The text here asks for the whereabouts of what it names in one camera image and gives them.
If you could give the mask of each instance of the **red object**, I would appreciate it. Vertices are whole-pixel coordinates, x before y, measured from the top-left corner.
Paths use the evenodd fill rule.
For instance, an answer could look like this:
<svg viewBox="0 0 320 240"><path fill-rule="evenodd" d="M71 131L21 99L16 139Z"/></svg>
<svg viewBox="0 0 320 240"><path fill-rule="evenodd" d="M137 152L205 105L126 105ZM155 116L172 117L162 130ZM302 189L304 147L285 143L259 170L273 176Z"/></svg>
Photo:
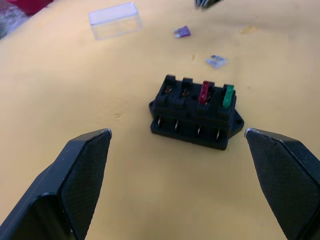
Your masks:
<svg viewBox="0 0 320 240"><path fill-rule="evenodd" d="M201 87L201 92L198 98L200 104L205 105L208 100L208 91L209 91L210 83L208 81L204 81Z"/></svg>
<svg viewBox="0 0 320 240"><path fill-rule="evenodd" d="M33 15L53 2L53 0L8 0L8 2L16 5L26 15Z"/></svg>

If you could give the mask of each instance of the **green blade fuse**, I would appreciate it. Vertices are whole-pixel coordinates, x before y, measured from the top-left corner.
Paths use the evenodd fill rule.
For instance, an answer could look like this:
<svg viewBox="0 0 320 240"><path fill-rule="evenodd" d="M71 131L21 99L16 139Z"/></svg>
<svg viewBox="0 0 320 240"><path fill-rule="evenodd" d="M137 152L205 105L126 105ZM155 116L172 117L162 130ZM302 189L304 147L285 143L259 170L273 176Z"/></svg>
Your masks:
<svg viewBox="0 0 320 240"><path fill-rule="evenodd" d="M233 85L228 85L226 87L226 92L225 92L223 103L222 103L222 106L224 109L227 109L228 107L230 107L232 95L234 93L234 88L235 86Z"/></svg>

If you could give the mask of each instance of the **black fuse holder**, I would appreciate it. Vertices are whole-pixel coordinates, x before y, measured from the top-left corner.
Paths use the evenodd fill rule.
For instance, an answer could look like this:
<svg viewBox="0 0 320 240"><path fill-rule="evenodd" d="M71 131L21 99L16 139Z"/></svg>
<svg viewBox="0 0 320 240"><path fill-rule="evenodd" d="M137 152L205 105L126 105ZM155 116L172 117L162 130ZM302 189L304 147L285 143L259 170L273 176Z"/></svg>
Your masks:
<svg viewBox="0 0 320 240"><path fill-rule="evenodd" d="M167 75L155 100L149 103L154 134L225 150L229 139L244 127L236 111L233 85L216 87L214 82L193 83Z"/></svg>

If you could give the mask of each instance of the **table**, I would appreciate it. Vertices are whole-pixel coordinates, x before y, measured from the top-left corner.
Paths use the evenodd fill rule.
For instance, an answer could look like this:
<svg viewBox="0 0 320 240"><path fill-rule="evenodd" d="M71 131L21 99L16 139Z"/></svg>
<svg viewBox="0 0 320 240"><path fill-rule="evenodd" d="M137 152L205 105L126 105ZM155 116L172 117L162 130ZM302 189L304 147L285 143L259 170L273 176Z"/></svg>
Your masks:
<svg viewBox="0 0 320 240"><path fill-rule="evenodd" d="M166 74L234 84L246 128L320 156L319 1L226 0L201 12L192 0L136 0L142 30L96 41L88 13L120 3L56 0L0 42L0 222L68 140L111 128L87 240L285 240L244 131L226 151L153 135L148 103ZM185 25L191 37L174 38ZM205 63L213 54L227 65Z"/></svg>

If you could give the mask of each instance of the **yellow surface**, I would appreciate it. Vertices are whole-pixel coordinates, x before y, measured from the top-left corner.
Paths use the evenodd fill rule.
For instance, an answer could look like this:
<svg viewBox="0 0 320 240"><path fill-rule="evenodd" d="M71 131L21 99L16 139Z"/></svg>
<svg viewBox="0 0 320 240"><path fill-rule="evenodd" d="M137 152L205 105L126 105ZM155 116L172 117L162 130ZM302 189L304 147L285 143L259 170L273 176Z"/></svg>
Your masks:
<svg viewBox="0 0 320 240"><path fill-rule="evenodd" d="M226 151L153 135L166 74L234 84L245 127L320 157L318 0L136 0L143 29L96 41L88 13L116 0L56 0L0 43L0 222L68 140L112 129L87 240L285 240L243 131ZM174 38L188 25L192 36ZM213 69L211 55L228 59Z"/></svg>

